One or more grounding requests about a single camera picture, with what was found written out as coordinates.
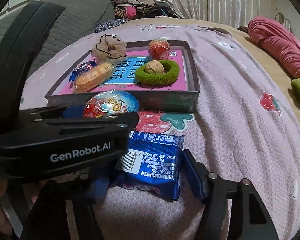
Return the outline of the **blue Kinder egg toy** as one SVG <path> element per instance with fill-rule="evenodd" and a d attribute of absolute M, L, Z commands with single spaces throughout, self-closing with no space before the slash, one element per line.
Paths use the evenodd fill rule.
<path fill-rule="evenodd" d="M 132 94 L 110 90 L 98 93 L 85 104 L 84 118 L 100 118 L 104 115 L 138 112 L 139 101 Z"/>

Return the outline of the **dark blue snack packet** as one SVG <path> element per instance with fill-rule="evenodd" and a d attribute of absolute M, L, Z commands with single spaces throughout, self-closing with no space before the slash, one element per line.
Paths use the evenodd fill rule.
<path fill-rule="evenodd" d="M 183 135 L 131 131 L 128 152 L 117 162 L 115 185 L 177 201 L 183 144 Z"/>

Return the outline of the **yellow biscuit roll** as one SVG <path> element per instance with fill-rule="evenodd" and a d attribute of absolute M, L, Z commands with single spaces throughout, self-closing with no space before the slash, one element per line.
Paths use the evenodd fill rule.
<path fill-rule="evenodd" d="M 114 65 L 109 62 L 99 64 L 87 72 L 79 75 L 73 82 L 72 92 L 73 93 L 85 93 L 93 88 L 97 87 L 106 79 L 110 78 L 113 71 Z"/>

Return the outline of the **brown walnut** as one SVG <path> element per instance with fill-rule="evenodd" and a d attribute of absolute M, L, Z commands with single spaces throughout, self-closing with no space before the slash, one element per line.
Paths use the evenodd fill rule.
<path fill-rule="evenodd" d="M 145 72 L 153 75 L 163 74 L 164 67 L 160 61 L 152 60 L 145 64 Z"/>

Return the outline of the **blue Oreo cookie packet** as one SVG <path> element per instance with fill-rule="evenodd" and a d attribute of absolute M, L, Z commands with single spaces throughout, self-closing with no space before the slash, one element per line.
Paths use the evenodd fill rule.
<path fill-rule="evenodd" d="M 94 68 L 96 66 L 97 64 L 94 60 L 77 65 L 71 72 L 71 75 L 69 77 L 69 82 L 73 82 L 78 76 L 80 76 L 81 74 L 89 71 L 91 68 Z"/>

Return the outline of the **beige sheer hair scrunchie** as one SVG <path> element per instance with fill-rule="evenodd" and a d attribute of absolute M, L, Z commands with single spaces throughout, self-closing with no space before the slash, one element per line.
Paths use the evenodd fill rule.
<path fill-rule="evenodd" d="M 117 65 L 125 61 L 127 44 L 121 38 L 113 35 L 104 34 L 99 37 L 98 41 L 91 50 L 91 55 L 97 64 L 109 62 Z"/>

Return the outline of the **red egg toy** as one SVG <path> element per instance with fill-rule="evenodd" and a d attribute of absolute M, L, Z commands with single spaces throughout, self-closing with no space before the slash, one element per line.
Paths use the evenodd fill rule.
<path fill-rule="evenodd" d="M 167 60 L 170 57 L 170 43 L 165 38 L 152 40 L 148 45 L 148 52 L 154 60 Z"/>

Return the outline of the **grey shallow box tray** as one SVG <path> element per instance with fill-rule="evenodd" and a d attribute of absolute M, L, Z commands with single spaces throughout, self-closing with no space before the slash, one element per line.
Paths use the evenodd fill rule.
<path fill-rule="evenodd" d="M 196 110 L 199 97 L 199 81 L 191 48 L 186 41 L 170 40 L 170 60 L 180 68 L 177 81 L 171 86 L 149 87 L 138 83 L 135 71 L 150 60 L 148 41 L 129 42 L 127 59 L 119 63 L 111 78 L 98 87 L 85 93 L 75 94 L 73 83 L 69 80 L 72 70 L 79 64 L 91 61 L 91 53 L 87 51 L 49 89 L 45 97 L 52 106 L 83 105 L 92 96 L 109 91 L 122 90 L 135 96 L 141 107 L 163 112 L 189 112 Z"/>

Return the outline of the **pink strawberry print blanket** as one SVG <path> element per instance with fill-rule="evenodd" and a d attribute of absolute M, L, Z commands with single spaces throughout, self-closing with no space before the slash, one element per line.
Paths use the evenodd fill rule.
<path fill-rule="evenodd" d="M 199 80 L 189 119 L 162 115 L 164 133 L 185 135 L 184 147 L 224 179 L 249 178 L 279 239 L 300 229 L 300 124 L 278 85 L 234 31 L 224 26 L 135 25 L 110 29 L 125 42 L 186 41 Z M 105 239 L 193 239 L 203 212 L 185 178 L 167 202 L 145 191 L 113 187 L 95 214 Z"/>

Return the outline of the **dark floral cushion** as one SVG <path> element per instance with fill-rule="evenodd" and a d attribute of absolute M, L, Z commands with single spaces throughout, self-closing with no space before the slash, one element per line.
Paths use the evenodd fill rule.
<path fill-rule="evenodd" d="M 95 33 L 100 33 L 105 30 L 109 30 L 120 25 L 125 24 L 127 21 L 124 18 L 116 19 L 116 20 L 108 20 L 106 22 L 100 22 L 94 27 Z"/>

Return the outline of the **pile of clothes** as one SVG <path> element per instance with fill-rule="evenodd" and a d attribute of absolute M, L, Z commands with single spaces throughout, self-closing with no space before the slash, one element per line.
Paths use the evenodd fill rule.
<path fill-rule="evenodd" d="M 179 16 L 166 2 L 155 0 L 110 0 L 115 19 L 136 20 L 140 18 L 172 17 Z"/>

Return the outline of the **grey quilted headboard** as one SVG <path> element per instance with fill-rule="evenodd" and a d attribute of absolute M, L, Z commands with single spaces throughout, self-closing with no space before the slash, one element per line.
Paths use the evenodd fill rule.
<path fill-rule="evenodd" d="M 31 76 L 62 49 L 94 32 L 101 22 L 114 19 L 110 0 L 43 0 L 60 5 L 64 11 L 55 21 L 47 40 L 30 67 Z"/>

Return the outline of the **beige bed sheet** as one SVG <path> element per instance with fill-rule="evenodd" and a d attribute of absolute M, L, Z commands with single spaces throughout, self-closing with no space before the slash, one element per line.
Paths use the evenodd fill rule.
<path fill-rule="evenodd" d="M 124 24 L 125 27 L 136 27 L 138 25 L 195 25 L 201 27 L 217 27 L 228 31 L 252 56 L 262 65 L 270 77 L 275 81 L 290 103 L 300 123 L 300 96 L 294 92 L 290 84 L 290 77 L 281 66 L 264 50 L 256 46 L 249 35 L 229 25 L 213 23 L 210 21 L 177 19 L 170 17 L 142 18 L 132 20 Z"/>

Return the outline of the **pink rolled quilt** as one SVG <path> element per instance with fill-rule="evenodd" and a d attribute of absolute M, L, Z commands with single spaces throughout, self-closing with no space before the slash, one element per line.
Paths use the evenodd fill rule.
<path fill-rule="evenodd" d="M 300 78 L 300 41 L 281 23 L 258 16 L 248 23 L 248 34 L 291 77 Z"/>

